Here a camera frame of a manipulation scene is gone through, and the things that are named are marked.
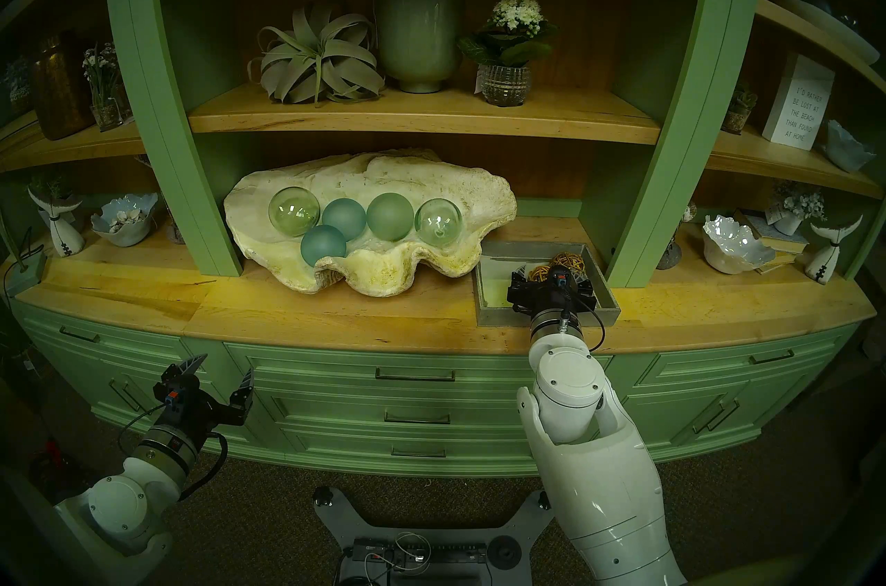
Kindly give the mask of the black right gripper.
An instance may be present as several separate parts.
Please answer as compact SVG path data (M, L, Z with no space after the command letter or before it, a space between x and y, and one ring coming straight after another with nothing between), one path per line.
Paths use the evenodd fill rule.
M508 286L508 303L514 312L538 315L543 311L570 311L573 314L595 309L593 282L582 279L578 284L528 281L524 272L512 272Z

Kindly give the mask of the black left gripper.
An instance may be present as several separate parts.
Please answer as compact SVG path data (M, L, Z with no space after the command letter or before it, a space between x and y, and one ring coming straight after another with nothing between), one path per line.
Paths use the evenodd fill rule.
M253 405L254 370L250 368L228 404L221 404L200 388L197 376L207 354L179 363L179 384L164 386L163 427L171 428L179 438L188 438L201 447L218 426L242 427Z

